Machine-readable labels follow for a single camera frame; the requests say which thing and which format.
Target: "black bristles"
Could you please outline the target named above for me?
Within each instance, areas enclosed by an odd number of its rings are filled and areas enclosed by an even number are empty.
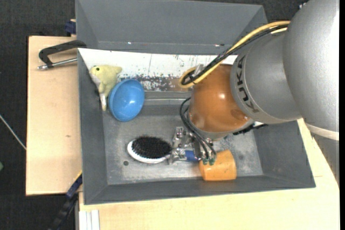
[[[140,136],[132,143],[132,150],[145,158],[161,158],[171,152],[171,145],[161,138]]]

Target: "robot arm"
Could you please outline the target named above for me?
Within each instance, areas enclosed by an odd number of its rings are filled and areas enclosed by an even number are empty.
[[[339,1],[310,0],[290,23],[265,25],[240,40],[233,48],[248,45],[232,66],[228,91],[218,93],[222,104],[228,98],[231,103],[222,116],[233,116],[234,109],[239,109],[248,118],[265,124],[304,118],[311,132],[339,140]],[[195,107],[196,102],[206,102],[197,98],[210,93],[196,91],[210,87],[207,82],[212,78],[205,77],[221,61],[213,61],[197,75],[191,75],[190,69],[180,79],[183,87],[197,84],[190,105],[191,123],[197,123],[194,117],[204,125],[212,121],[212,107],[204,109],[203,114],[194,111],[202,110]],[[212,133],[202,125],[194,127],[206,137],[226,133]],[[229,126],[227,133],[241,127]]]

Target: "blue object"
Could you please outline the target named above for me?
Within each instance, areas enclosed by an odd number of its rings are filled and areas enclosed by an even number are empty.
[[[120,81],[109,94],[109,109],[113,116],[121,122],[136,117],[144,105],[145,92],[137,80]]]
[[[73,21],[68,21],[65,24],[65,31],[70,34],[76,34],[77,33],[77,24]]]
[[[187,159],[187,161],[190,162],[197,162],[198,158],[196,158],[196,156],[194,155],[194,152],[192,150],[186,150],[185,151],[185,157]]]

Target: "wooden board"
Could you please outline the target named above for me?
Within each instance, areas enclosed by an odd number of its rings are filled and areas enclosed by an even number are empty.
[[[77,63],[37,70],[41,49],[71,37],[29,38],[27,72],[26,194],[65,193],[81,170]],[[59,61],[76,50],[51,55]]]

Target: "orange rubber cover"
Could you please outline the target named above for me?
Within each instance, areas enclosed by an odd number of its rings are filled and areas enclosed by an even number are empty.
[[[206,181],[233,180],[237,177],[235,160],[230,150],[218,152],[214,165],[204,165],[202,160],[199,161],[199,170]]]

